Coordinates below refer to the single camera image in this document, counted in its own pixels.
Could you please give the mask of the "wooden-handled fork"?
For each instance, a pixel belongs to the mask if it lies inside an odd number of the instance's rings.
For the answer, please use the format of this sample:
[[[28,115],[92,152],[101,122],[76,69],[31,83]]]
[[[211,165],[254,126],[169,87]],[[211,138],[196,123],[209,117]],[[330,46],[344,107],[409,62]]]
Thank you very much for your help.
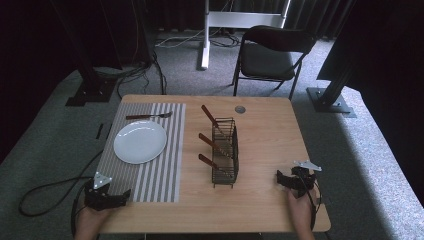
[[[125,117],[126,120],[135,120],[135,119],[147,119],[152,117],[159,117],[159,118],[168,118],[172,116],[173,111],[167,112],[167,113],[160,113],[160,114],[140,114],[140,115],[128,115]]]

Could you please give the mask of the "wooden-handled utensil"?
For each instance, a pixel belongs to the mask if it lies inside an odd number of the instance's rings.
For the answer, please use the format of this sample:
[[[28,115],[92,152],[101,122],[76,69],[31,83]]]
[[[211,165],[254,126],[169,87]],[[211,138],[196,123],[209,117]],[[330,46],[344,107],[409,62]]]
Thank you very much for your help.
[[[204,141],[205,143],[207,143],[208,145],[210,145],[215,150],[218,150],[221,154],[223,154],[227,158],[232,159],[232,156],[229,153],[227,153],[226,151],[224,151],[218,144],[216,144],[215,142],[213,142],[212,140],[210,140],[208,137],[206,137],[202,133],[199,133],[198,134],[198,137],[199,137],[199,139],[201,139],[202,141]]]
[[[204,156],[203,154],[198,154],[198,159],[204,162],[205,164],[207,164],[208,166],[210,166],[212,169],[216,171],[220,171],[229,177],[233,177],[230,173],[220,168],[215,162],[213,162],[212,160],[210,160],[208,157]]]
[[[219,124],[217,123],[217,121],[215,120],[215,118],[212,116],[212,114],[210,113],[210,111],[208,110],[208,108],[205,105],[201,106],[201,109],[203,110],[203,112],[206,114],[206,116],[209,118],[209,120],[211,121],[212,125],[224,136],[228,139],[228,141],[230,140],[230,137],[228,135],[226,135],[221,128],[219,127]]]

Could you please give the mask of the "black metal stand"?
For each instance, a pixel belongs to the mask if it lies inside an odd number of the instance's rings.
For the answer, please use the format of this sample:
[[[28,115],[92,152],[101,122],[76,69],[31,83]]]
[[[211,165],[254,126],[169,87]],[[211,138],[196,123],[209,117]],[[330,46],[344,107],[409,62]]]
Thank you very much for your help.
[[[348,50],[346,34],[342,34],[334,43],[321,71],[327,69],[334,72],[330,84],[326,88],[308,87],[307,93],[316,112],[340,113],[347,118],[355,118],[356,114],[341,96],[341,92],[350,80],[355,68],[355,54]]]
[[[73,97],[69,97],[66,106],[82,107],[88,102],[110,101],[116,86],[116,78],[102,78],[94,70],[91,60],[85,51],[83,43],[73,28],[72,21],[65,11],[61,0],[49,0],[54,8],[69,40],[70,55],[82,77],[82,83]]]

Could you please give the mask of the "white round plate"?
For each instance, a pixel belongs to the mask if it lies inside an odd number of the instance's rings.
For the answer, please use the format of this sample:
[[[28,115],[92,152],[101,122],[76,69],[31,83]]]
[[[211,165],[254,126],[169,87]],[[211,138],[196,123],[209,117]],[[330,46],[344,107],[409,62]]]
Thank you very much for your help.
[[[167,143],[165,129],[156,122],[136,121],[115,136],[115,155],[125,163],[144,164],[158,157]]]

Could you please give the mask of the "black folding chair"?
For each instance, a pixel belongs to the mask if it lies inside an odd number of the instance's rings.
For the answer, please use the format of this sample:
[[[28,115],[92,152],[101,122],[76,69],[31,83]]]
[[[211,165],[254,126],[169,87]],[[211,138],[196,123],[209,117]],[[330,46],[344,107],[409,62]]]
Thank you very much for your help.
[[[237,95],[240,79],[278,82],[276,90],[292,80],[292,99],[303,59],[315,43],[315,36],[304,30],[264,25],[248,29],[242,37],[231,83],[233,95]]]

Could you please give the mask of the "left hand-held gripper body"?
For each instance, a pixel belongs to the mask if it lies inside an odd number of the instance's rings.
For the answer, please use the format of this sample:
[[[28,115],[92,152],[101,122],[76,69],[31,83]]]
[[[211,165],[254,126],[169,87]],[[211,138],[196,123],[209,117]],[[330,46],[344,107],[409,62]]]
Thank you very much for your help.
[[[85,205],[96,211],[114,208],[114,199],[108,194],[111,181],[111,177],[96,172],[84,186]]]

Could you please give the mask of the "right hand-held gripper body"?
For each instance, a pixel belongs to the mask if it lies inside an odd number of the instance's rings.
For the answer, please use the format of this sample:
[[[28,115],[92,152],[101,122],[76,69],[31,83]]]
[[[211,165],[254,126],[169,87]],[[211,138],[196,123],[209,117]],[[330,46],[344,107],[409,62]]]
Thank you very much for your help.
[[[291,169],[291,173],[296,176],[298,184],[295,189],[298,191],[298,196],[301,197],[314,188],[316,176],[310,171],[321,171],[322,167],[312,163],[310,160],[294,161],[294,164],[295,166]]]

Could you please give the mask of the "white metal stand frame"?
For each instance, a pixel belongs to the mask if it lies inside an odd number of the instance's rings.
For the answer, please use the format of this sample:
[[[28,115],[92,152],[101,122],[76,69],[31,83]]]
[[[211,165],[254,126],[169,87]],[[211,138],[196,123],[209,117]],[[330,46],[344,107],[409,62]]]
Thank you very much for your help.
[[[211,28],[241,28],[248,29],[256,25],[266,25],[283,28],[292,0],[286,0],[282,11],[277,13],[248,13],[248,12],[222,12],[211,11],[210,0],[204,0],[204,37],[200,68],[207,70],[209,67]]]

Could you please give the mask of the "person's left hand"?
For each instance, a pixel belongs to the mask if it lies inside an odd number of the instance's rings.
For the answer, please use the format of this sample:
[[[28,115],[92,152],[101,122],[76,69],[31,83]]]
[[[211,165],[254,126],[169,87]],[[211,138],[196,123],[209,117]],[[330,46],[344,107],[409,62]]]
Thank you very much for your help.
[[[112,212],[112,209],[97,211],[89,207],[84,207],[78,214],[76,232],[97,233]]]

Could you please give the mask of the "grey striped placemat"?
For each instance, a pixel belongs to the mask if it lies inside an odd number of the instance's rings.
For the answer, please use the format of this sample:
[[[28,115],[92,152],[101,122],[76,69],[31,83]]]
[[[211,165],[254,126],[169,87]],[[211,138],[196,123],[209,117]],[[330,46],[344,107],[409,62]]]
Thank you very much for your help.
[[[177,202],[181,175],[181,162],[185,128],[184,103],[122,103],[119,105],[109,138],[100,158],[97,172],[111,177],[110,195],[120,195],[131,189],[131,202]],[[126,120],[128,115],[160,114],[173,111],[168,118]],[[162,153],[144,164],[129,164],[120,160],[114,152],[113,142],[117,133],[136,121],[152,121],[161,125],[167,134]]]

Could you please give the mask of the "person's right hand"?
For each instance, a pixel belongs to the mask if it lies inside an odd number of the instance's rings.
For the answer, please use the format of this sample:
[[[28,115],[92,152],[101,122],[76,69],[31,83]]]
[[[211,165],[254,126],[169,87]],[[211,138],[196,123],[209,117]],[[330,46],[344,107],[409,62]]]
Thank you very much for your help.
[[[311,229],[312,215],[315,212],[316,193],[310,190],[308,194],[296,198],[294,191],[286,191],[288,208],[292,224],[296,231]]]

